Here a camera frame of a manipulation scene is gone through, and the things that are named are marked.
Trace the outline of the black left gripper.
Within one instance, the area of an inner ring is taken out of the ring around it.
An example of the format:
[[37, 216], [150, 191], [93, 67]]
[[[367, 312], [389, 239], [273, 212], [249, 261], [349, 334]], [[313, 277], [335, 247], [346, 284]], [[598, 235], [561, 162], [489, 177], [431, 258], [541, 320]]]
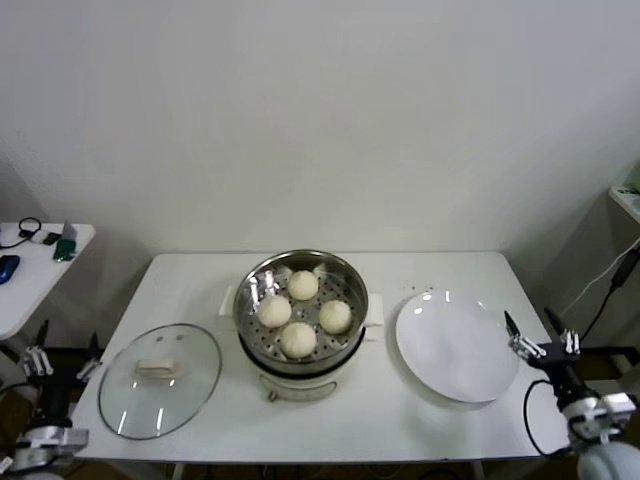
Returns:
[[69, 421], [72, 394], [81, 388], [81, 381], [88, 381], [102, 365], [103, 350], [100, 348], [98, 335], [94, 332], [87, 348], [86, 362], [77, 374], [54, 374], [54, 368], [44, 349], [48, 329], [49, 321], [45, 320], [38, 329], [33, 344], [22, 355], [22, 367], [26, 376], [44, 376], [37, 381], [40, 389], [37, 418], [42, 421]]

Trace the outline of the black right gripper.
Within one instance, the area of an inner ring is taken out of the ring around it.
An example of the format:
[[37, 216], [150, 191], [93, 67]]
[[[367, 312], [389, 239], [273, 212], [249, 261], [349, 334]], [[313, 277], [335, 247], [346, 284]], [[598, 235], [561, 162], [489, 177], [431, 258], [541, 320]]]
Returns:
[[575, 368], [578, 359], [576, 355], [580, 354], [580, 337], [549, 307], [544, 308], [544, 313], [563, 344], [552, 342], [539, 347], [521, 334], [510, 313], [504, 311], [509, 346], [525, 362], [533, 361], [533, 368], [541, 370], [547, 376], [557, 405], [568, 406], [586, 398], [586, 385]]

